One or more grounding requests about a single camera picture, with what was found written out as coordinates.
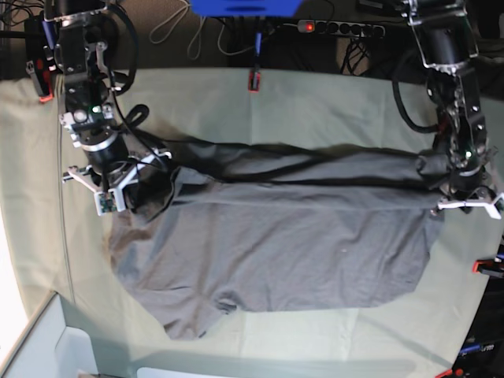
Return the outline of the grey t-shirt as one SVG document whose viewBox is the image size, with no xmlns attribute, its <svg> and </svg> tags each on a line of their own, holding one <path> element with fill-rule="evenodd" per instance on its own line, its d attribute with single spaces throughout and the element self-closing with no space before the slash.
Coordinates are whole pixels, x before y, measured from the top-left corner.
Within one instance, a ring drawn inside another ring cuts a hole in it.
<svg viewBox="0 0 504 378">
<path fill-rule="evenodd" d="M 413 292 L 443 227 L 441 154 L 172 143 L 171 174 L 113 218 L 125 290 L 171 339 L 225 314 L 380 306 Z"/>
</svg>

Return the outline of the red black clamp right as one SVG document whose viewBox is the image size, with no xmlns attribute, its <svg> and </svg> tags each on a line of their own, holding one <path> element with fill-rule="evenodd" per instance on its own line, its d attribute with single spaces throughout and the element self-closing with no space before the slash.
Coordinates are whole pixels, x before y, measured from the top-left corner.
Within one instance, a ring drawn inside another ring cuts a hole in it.
<svg viewBox="0 0 504 378">
<path fill-rule="evenodd" d="M 472 271 L 496 279 L 502 279 L 504 277 L 503 255 L 497 254 L 491 259 L 476 260 L 473 264 Z"/>
</svg>

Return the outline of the red black clamp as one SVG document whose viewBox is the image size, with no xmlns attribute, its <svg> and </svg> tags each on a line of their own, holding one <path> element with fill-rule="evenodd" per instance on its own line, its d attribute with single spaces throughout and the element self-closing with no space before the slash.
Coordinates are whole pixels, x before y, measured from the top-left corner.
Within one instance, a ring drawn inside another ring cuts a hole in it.
<svg viewBox="0 0 504 378">
<path fill-rule="evenodd" d="M 504 277 L 503 255 L 497 254 L 491 259 L 476 260 L 473 264 L 472 271 L 496 279 L 502 279 Z"/>
<path fill-rule="evenodd" d="M 54 97 L 51 73 L 57 67 L 54 60 L 56 34 L 52 22 L 47 22 L 43 11 L 24 22 L 26 72 L 34 84 L 40 102 L 48 102 Z"/>
<path fill-rule="evenodd" d="M 253 54 L 253 63 L 249 72 L 248 79 L 248 91 L 251 93 L 259 92 L 260 88 L 260 79 L 261 79 L 261 66 L 260 66 L 260 56 L 261 56 L 261 41 L 262 41 L 262 33 L 257 32 L 255 36 L 254 42 L 254 54 Z"/>
</svg>

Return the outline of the light green table cloth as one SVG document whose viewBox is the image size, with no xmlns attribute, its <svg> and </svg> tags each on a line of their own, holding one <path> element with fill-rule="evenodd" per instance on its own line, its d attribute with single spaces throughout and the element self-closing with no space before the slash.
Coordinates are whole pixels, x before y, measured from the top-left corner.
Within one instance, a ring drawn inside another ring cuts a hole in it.
<svg viewBox="0 0 504 378">
<path fill-rule="evenodd" d="M 265 70 L 256 94 L 245 69 L 149 69 L 119 99 L 150 107 L 145 128 L 164 138 L 343 143 L 419 151 L 430 146 L 402 123 L 391 85 L 354 76 Z M 90 337 L 100 372 L 142 367 L 243 377 L 433 377 L 449 369 L 487 280 L 473 262 L 498 248 L 503 224 L 484 211 L 450 211 L 414 293 L 374 309 L 224 316 L 196 341 L 172 341 L 119 284 L 104 247 L 108 217 L 91 193 L 62 183 L 83 153 L 61 131 L 57 102 L 28 79 L 1 84 L 1 207 L 27 314 L 51 291 L 65 321 Z"/>
</svg>

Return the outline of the red black clamp left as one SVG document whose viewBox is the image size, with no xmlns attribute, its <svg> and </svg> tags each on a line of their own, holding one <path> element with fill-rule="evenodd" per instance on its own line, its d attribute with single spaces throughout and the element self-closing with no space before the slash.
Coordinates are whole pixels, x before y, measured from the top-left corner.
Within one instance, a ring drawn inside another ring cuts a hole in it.
<svg viewBox="0 0 504 378">
<path fill-rule="evenodd" d="M 51 73 L 57 67 L 54 60 L 56 34 L 52 22 L 47 22 L 43 11 L 24 22 L 26 72 L 34 84 L 40 102 L 48 102 L 54 97 Z"/>
</svg>

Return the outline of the red black clamp middle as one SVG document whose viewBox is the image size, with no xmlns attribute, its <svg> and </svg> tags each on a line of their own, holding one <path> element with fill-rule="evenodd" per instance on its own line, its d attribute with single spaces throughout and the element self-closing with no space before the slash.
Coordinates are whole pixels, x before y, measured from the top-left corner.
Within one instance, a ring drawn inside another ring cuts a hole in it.
<svg viewBox="0 0 504 378">
<path fill-rule="evenodd" d="M 253 54 L 253 63 L 249 72 L 248 79 L 248 91 L 251 93 L 259 92 L 260 88 L 260 79 L 261 79 L 261 66 L 260 66 L 260 56 L 261 56 L 261 41 L 262 41 L 262 33 L 257 32 L 255 36 L 254 42 L 254 54 Z"/>
</svg>

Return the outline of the blue box top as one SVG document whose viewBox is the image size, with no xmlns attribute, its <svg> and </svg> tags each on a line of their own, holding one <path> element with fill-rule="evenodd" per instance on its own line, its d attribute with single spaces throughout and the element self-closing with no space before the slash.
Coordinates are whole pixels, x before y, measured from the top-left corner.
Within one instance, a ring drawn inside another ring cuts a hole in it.
<svg viewBox="0 0 504 378">
<path fill-rule="evenodd" d="M 292 17 L 302 0 L 192 0 L 202 17 Z"/>
</svg>

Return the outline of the black power strip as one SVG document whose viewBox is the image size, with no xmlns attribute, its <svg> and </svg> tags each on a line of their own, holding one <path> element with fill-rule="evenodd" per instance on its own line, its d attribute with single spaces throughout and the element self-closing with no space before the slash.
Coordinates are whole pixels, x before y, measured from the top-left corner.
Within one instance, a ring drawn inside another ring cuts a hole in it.
<svg viewBox="0 0 504 378">
<path fill-rule="evenodd" d="M 349 38 L 374 38 L 382 39 L 386 29 L 378 24 L 348 23 L 341 21 L 325 20 L 298 20 L 294 22 L 301 33 L 315 33 L 322 35 L 335 35 Z"/>
</svg>

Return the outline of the red clamp bottom right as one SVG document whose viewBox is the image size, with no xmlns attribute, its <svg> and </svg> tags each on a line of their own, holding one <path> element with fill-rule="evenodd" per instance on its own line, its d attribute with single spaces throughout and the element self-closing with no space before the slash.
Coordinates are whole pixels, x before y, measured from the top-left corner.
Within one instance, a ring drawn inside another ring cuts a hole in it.
<svg viewBox="0 0 504 378">
<path fill-rule="evenodd" d="M 461 368 L 448 369 L 435 376 L 435 378 L 464 378 L 464 377 L 465 377 L 465 371 Z"/>
</svg>

